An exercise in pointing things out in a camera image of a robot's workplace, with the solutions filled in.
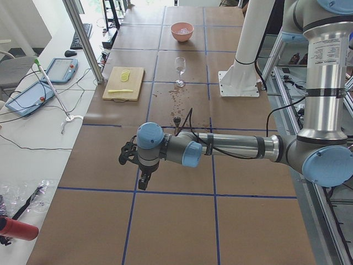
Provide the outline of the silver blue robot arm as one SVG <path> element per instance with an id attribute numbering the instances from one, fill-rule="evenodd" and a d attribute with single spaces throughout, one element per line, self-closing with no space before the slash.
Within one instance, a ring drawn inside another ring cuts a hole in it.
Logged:
<path id="1" fill-rule="evenodd" d="M 283 35 L 308 40 L 304 126 L 296 136 L 271 137 L 181 132 L 166 134 L 156 123 L 137 130 L 134 159 L 142 172 L 139 189 L 146 189 L 160 160 L 196 167 L 201 155 L 214 151 L 238 159 L 268 159 L 290 166 L 305 179 L 334 187 L 352 177 L 352 152 L 341 130 L 346 95 L 345 72 L 351 1 L 286 1 Z"/>

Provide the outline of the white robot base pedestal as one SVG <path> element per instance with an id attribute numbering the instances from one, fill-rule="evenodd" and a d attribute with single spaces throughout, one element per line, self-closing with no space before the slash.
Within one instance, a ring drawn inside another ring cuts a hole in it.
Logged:
<path id="1" fill-rule="evenodd" d="M 221 97 L 258 97 L 256 56 L 263 39 L 275 0 L 250 0 L 233 65 L 220 71 Z"/>

